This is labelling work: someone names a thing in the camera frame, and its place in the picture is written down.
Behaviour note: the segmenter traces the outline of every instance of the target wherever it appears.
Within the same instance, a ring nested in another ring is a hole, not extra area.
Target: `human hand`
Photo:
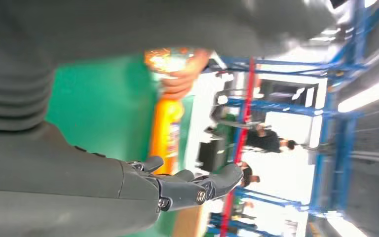
[[[254,208],[255,206],[252,202],[247,201],[245,202],[245,207]]]
[[[192,88],[194,81],[207,66],[211,51],[196,49],[185,69],[178,72],[165,73],[175,79],[162,79],[164,99],[178,100],[183,98]]]

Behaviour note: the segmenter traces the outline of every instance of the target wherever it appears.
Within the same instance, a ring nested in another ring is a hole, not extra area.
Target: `blue metal frame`
[[[217,228],[209,227],[209,228],[207,229],[207,233],[211,233],[211,234],[219,235],[219,234],[220,234],[220,230],[217,229]],[[226,236],[227,236],[227,237],[237,237],[237,235],[232,234],[232,233],[226,233]]]
[[[242,99],[228,98],[226,106],[240,107],[243,105]],[[324,115],[328,117],[335,117],[339,115],[337,111],[330,111],[325,109],[315,109],[313,107],[304,107],[299,105],[269,102],[263,100],[254,100],[251,102],[251,110],[265,111],[265,112],[281,112],[289,114],[298,114],[306,116]]]
[[[213,218],[212,220],[210,220],[210,224],[211,225],[219,225],[220,223],[221,223],[221,218]],[[261,230],[253,229],[248,224],[240,223],[238,221],[229,221],[229,227],[236,227],[239,230],[247,230],[249,232],[260,234],[260,235],[263,235],[265,237],[279,237],[279,236],[270,234],[270,233],[268,233],[266,231],[261,231]],[[215,233],[217,233],[217,231],[219,231],[218,234],[220,233],[220,230],[215,229],[215,228],[211,228],[211,229],[210,228],[208,229],[208,233],[215,234]],[[236,236],[236,235],[232,234],[232,233],[227,233],[227,236]]]
[[[255,70],[256,74],[275,74],[284,76],[302,76],[302,77],[313,77],[318,79],[328,79],[328,91],[325,101],[325,106],[322,110],[317,110],[315,108],[305,108],[302,106],[275,103],[268,101],[254,100],[251,102],[252,110],[260,110],[265,112],[282,112],[291,114],[300,114],[306,116],[316,116],[322,115],[322,128],[320,135],[320,143],[328,142],[329,133],[329,121],[330,119],[336,119],[337,121],[337,134],[336,134],[336,154],[335,154],[335,168],[331,189],[331,198],[329,201],[329,206],[319,207],[318,206],[318,196],[322,179],[322,171],[324,170],[325,159],[324,154],[318,154],[316,157],[315,174],[313,180],[313,188],[311,194],[311,200],[309,209],[307,210],[310,214],[325,216],[323,214],[328,209],[338,210],[343,212],[346,207],[349,179],[350,179],[350,157],[349,154],[353,150],[354,145],[354,133],[355,126],[357,123],[358,113],[345,113],[340,114],[336,111],[334,104],[334,94],[339,89],[345,87],[356,78],[354,78],[354,73],[358,70],[367,70],[372,65],[363,65],[365,47],[366,47],[366,36],[379,22],[379,8],[369,16],[370,9],[366,9],[364,6],[364,0],[355,0],[355,12],[353,19],[354,30],[352,32],[351,40],[342,47],[342,49],[333,57],[329,63],[306,63],[306,62],[284,62],[284,61],[273,61],[273,60],[261,60],[256,59],[256,64],[268,64],[268,65],[291,65],[291,66],[310,66],[315,67],[309,70],[293,71],[293,72],[279,72],[279,71],[267,71],[267,70]],[[230,72],[248,72],[249,58],[230,58],[221,57],[222,61],[229,67],[227,70]],[[334,74],[330,72],[343,72],[341,74]],[[241,107],[243,105],[243,100],[229,98],[227,106],[230,107]],[[237,130],[235,141],[238,140],[240,136],[240,129]],[[268,200],[266,198],[261,198],[251,194],[258,194],[265,197],[277,198],[281,202]],[[279,206],[304,206],[299,202],[279,198],[272,195],[267,195],[264,193],[246,190],[242,188],[235,189],[235,195],[241,196],[243,198],[251,198],[259,201],[264,201],[270,204],[275,204]]]
[[[332,185],[331,208],[345,210],[348,199],[351,171],[350,153],[354,147],[357,117],[341,118],[337,127],[336,166]]]

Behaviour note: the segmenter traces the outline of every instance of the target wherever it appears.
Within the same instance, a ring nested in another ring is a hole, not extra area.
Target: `red pole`
[[[243,122],[246,122],[248,120],[248,116],[250,115],[250,106],[252,102],[252,96],[253,96],[253,87],[255,82],[255,61],[253,58],[250,58],[249,60],[249,75],[248,75],[248,88],[247,88],[247,94],[245,96],[245,101],[243,103],[242,107],[242,120]],[[247,135],[247,129],[242,128],[240,131],[239,140],[237,141],[236,145],[236,154],[233,159],[234,163],[239,163],[242,159],[242,148],[245,145]],[[227,233],[227,227],[229,223],[229,218],[231,215],[231,207],[233,202],[233,191],[228,194],[225,201],[225,209],[223,213],[223,220],[220,228],[220,237],[226,237]]]

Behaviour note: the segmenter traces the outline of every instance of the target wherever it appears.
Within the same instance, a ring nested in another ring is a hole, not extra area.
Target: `yellow bottle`
[[[190,55],[188,48],[161,48],[147,51],[145,63],[156,78],[168,78],[162,73],[184,69]],[[183,114],[184,107],[179,100],[161,97],[155,107],[150,155],[161,157],[163,166],[154,174],[178,172],[179,127]]]
[[[155,174],[175,174],[178,170],[179,122],[184,114],[180,101],[160,99],[154,113],[151,156],[160,156],[163,166]]]

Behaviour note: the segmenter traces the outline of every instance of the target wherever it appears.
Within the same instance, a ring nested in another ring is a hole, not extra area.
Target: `green wall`
[[[110,158],[144,160],[156,92],[142,55],[69,65],[56,74],[47,120],[56,124],[72,145]],[[192,97],[183,99],[181,168],[192,101]],[[154,227],[130,236],[170,236],[174,217],[174,213],[162,213]]]

